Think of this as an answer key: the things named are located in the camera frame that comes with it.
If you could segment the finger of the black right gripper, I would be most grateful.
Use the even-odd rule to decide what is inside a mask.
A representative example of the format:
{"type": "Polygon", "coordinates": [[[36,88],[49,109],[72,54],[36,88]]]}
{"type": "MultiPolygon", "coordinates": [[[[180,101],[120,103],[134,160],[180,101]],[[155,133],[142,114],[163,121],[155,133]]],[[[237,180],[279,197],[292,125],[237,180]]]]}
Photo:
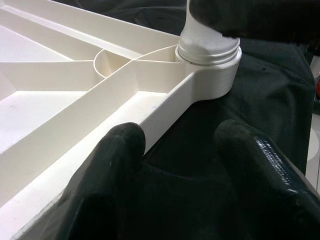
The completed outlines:
{"type": "Polygon", "coordinates": [[[192,0],[191,16],[225,37],[306,44],[303,0],[192,0]]]}

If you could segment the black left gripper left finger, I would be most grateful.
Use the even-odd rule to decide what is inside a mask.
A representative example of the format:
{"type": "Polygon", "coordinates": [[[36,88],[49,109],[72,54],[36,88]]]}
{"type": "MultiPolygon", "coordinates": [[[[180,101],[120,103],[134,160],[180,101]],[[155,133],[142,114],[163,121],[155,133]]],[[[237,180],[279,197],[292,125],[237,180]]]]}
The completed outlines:
{"type": "Polygon", "coordinates": [[[61,197],[25,233],[26,240],[116,240],[127,189],[145,153],[142,128],[113,127],[73,174],[61,197]]]}

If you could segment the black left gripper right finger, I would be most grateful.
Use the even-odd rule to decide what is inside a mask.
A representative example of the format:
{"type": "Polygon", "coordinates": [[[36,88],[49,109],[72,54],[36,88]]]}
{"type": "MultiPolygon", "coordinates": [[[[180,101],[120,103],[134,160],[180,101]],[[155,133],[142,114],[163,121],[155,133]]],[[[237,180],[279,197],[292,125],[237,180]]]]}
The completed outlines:
{"type": "Polygon", "coordinates": [[[253,240],[319,239],[319,194],[266,134],[229,119],[214,142],[253,240]]]}

